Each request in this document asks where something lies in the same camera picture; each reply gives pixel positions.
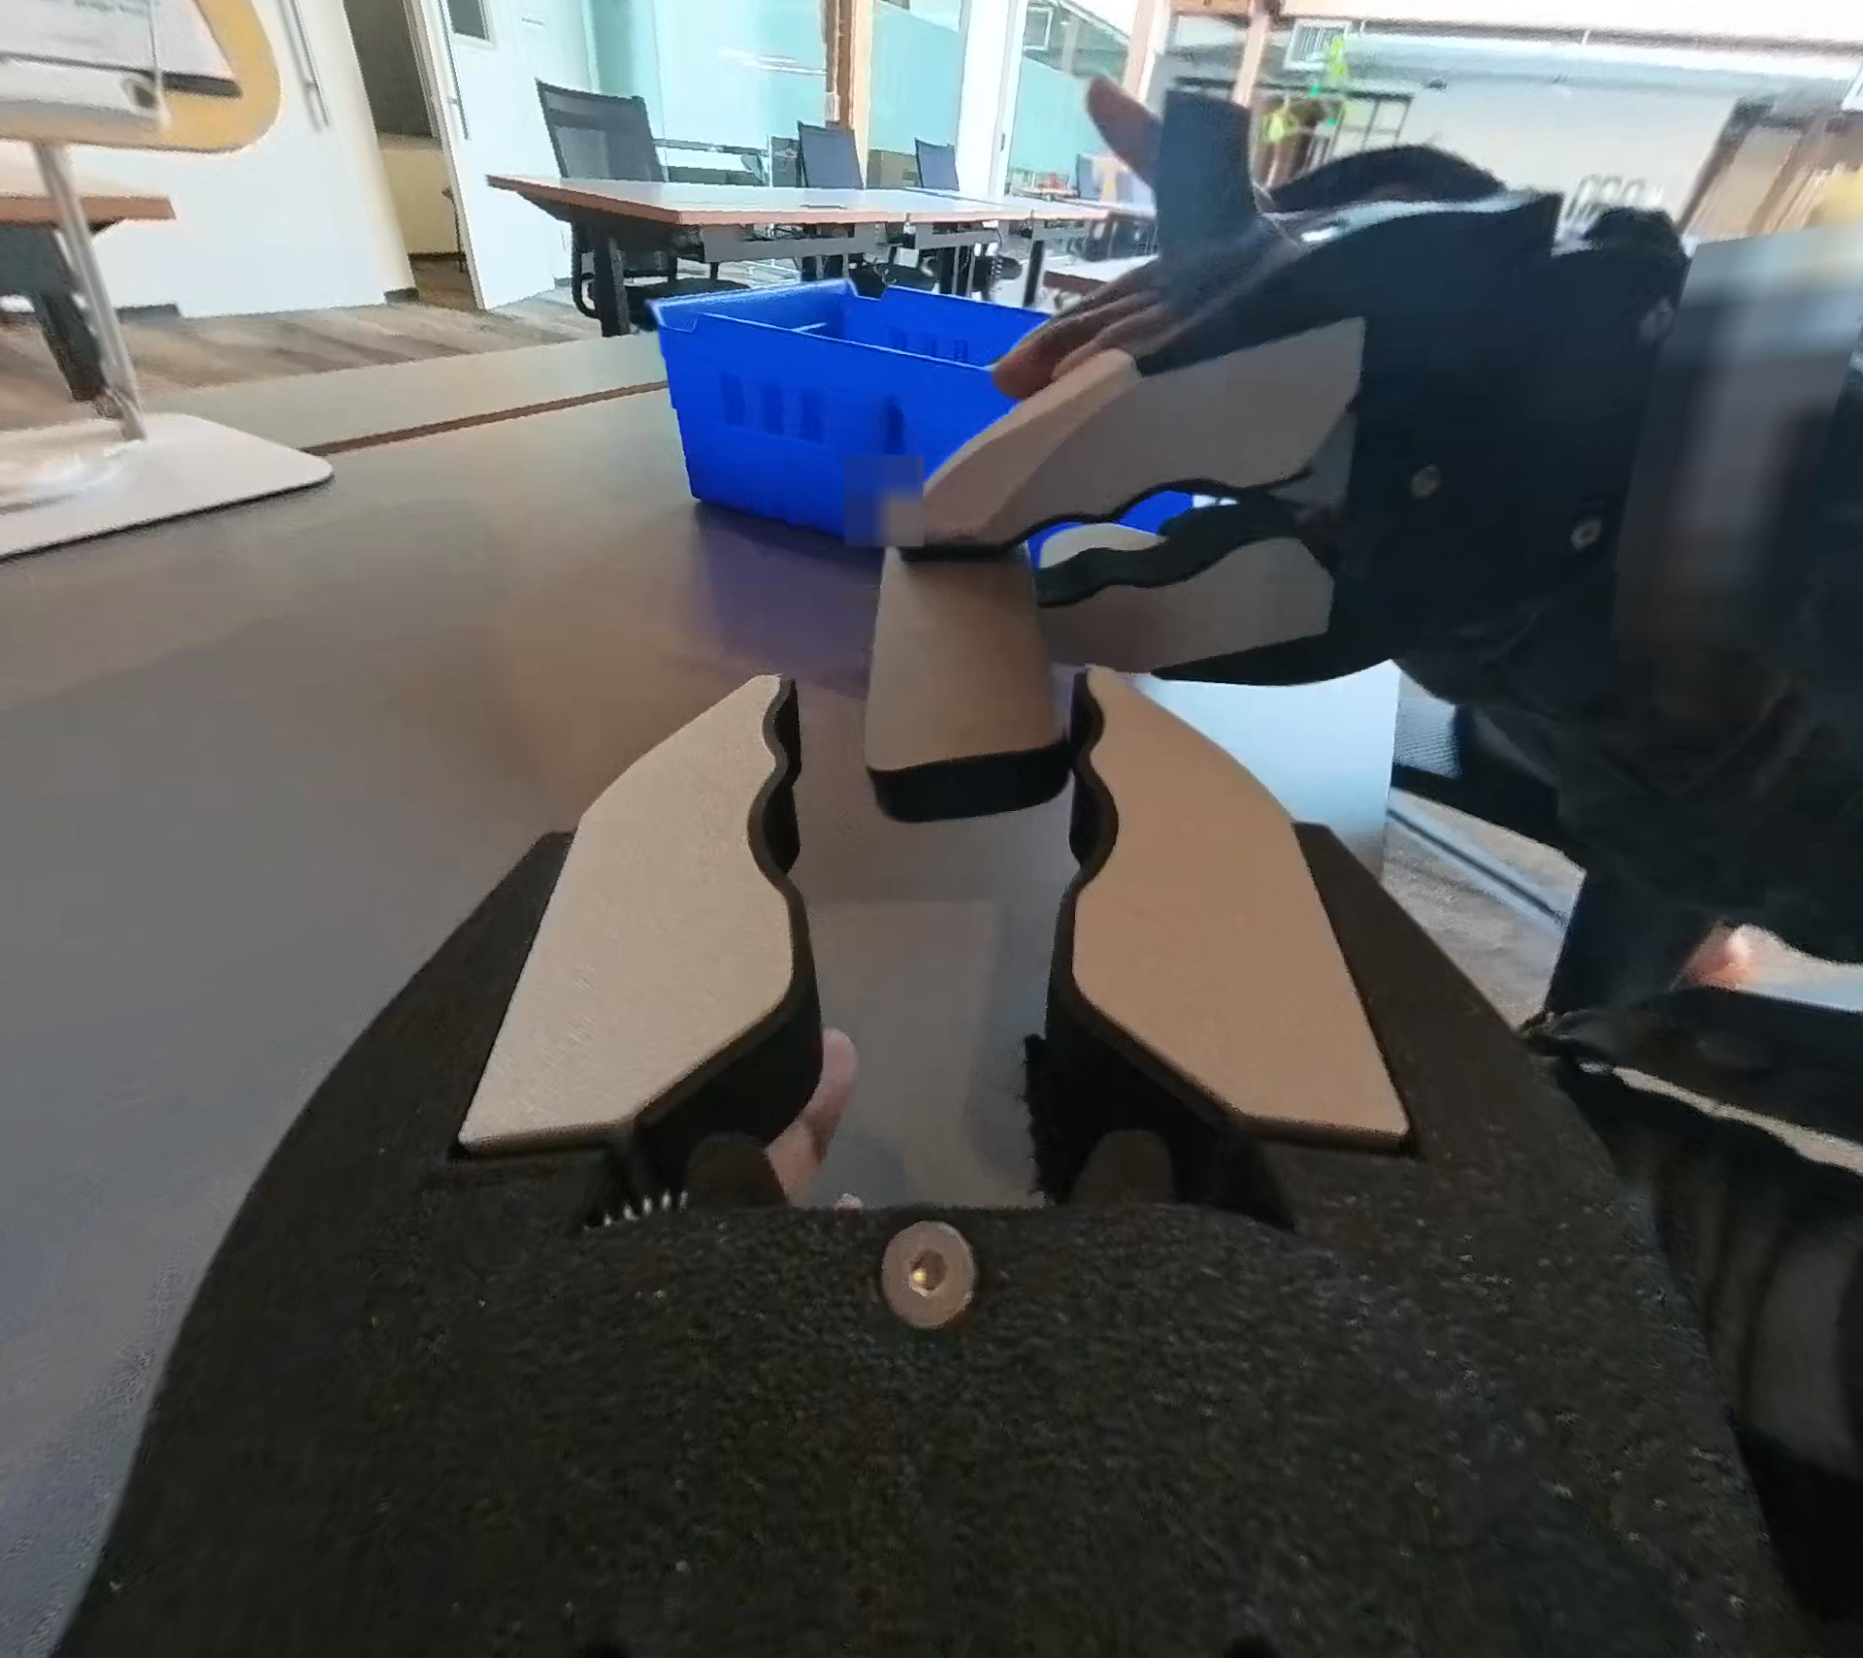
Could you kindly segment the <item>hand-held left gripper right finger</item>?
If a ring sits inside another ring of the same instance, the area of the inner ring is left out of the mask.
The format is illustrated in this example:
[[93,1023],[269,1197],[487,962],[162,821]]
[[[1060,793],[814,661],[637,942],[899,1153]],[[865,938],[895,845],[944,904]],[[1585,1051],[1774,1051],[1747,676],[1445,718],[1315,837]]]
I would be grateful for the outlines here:
[[1108,667],[1076,676],[1073,756],[1060,1026],[1233,1133],[1405,1151],[1405,1101],[1290,811]]

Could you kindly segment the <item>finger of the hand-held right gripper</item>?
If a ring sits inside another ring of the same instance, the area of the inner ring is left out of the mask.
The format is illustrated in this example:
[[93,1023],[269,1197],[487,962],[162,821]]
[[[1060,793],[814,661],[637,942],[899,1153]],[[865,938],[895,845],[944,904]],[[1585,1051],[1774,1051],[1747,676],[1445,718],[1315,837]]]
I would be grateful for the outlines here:
[[1159,676],[1315,640],[1333,576],[1268,494],[1194,502],[1159,530],[1060,530],[1032,568],[1054,665]]
[[1362,334],[1362,319],[1349,319],[1152,376],[1122,351],[1097,353],[923,482],[916,546],[998,552],[1153,489],[1290,482],[1349,418]]

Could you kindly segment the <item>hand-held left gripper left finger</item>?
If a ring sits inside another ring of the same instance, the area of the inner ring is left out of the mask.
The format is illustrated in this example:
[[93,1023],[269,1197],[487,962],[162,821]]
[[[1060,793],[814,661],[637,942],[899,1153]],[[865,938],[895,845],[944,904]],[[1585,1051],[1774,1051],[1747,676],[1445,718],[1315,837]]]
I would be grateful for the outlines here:
[[569,852],[456,1128],[466,1153],[776,1138],[821,1076],[789,881],[797,688],[755,676],[641,752]]

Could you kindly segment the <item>blue plastic bin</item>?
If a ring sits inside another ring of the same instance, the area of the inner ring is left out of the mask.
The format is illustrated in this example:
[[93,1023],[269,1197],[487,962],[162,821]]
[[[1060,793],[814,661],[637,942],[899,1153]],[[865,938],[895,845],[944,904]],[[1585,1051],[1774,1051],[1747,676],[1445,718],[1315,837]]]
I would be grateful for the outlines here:
[[852,278],[650,306],[692,501],[865,543],[854,506],[1012,412],[990,369],[1047,313]]

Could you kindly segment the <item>person's right hand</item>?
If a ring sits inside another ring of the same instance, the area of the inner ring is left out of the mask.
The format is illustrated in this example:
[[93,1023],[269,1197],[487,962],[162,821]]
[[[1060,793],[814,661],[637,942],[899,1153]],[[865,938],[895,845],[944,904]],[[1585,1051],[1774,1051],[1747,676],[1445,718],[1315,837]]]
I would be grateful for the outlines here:
[[[1181,165],[1181,148],[1215,157],[1219,188],[1253,197],[1252,115],[1222,94],[1171,89],[1164,112],[1153,115],[1112,78],[1094,75],[1088,119],[1108,154],[1152,185],[1153,206],[1164,206],[1159,175]],[[1106,351],[1138,353],[1177,324],[1181,306],[1162,272],[1140,268],[1088,291],[1073,312],[1047,319],[990,369],[990,377],[1004,395],[1027,399],[1090,356]]]

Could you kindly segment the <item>person's left hand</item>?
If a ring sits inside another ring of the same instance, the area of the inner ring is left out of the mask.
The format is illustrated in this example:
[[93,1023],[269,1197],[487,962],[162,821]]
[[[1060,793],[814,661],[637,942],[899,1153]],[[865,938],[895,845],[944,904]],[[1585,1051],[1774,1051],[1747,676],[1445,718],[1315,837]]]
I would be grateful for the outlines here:
[[858,1082],[858,1051],[841,1029],[821,1029],[821,1073],[797,1117],[766,1145],[785,1205],[805,1205],[820,1178]]

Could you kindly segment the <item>long office desk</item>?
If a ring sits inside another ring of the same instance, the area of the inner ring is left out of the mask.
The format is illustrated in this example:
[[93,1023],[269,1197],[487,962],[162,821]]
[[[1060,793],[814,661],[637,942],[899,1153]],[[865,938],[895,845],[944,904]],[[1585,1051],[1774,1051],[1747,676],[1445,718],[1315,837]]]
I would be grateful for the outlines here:
[[622,260],[630,252],[690,249],[705,268],[781,260],[843,260],[899,249],[938,252],[938,290],[969,291],[972,258],[1021,249],[1020,303],[1040,290],[1047,252],[1100,225],[1152,225],[1152,203],[954,197],[933,188],[779,188],[648,177],[520,177],[491,175],[491,188],[545,210],[570,231],[570,297],[599,334],[630,334],[631,306]]

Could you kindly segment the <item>dark office desk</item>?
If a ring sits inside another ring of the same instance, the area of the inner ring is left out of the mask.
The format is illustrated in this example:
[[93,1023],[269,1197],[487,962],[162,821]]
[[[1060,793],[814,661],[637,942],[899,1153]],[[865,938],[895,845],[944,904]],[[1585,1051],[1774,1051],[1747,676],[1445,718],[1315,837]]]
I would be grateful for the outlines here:
[[170,216],[176,206],[162,193],[79,188],[82,231],[67,235],[42,181],[2,177],[2,303],[17,300],[37,322],[73,403],[106,399],[131,370],[95,235]]

